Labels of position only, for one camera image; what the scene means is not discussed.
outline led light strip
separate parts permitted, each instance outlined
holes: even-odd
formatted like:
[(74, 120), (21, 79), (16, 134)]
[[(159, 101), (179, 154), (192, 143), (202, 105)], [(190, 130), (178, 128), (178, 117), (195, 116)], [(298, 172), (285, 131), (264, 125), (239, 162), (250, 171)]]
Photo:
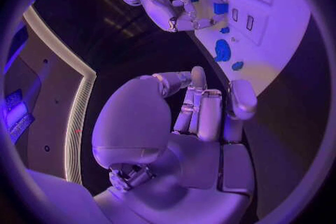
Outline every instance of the led light strip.
[(47, 27), (33, 7), (24, 13), (24, 18), (36, 35), (60, 59), (66, 62), (83, 79), (77, 89), (75, 98), (69, 111), (65, 145), (64, 165), (65, 177), (68, 181), (82, 184), (81, 180), (81, 137), (87, 103), (96, 79), (96, 72), (76, 56), (67, 46)]

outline illuminated edge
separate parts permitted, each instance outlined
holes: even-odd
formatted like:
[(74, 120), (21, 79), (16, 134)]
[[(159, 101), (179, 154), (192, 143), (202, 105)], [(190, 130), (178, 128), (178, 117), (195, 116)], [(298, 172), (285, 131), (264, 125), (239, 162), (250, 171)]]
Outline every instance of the illuminated edge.
[(24, 13), (24, 18), (36, 35), (60, 59), (83, 76), (69, 112), (65, 145), (64, 168), (67, 181), (82, 184), (81, 179), (81, 137), (87, 103), (96, 79), (96, 72), (75, 55), (47, 27), (33, 7)]

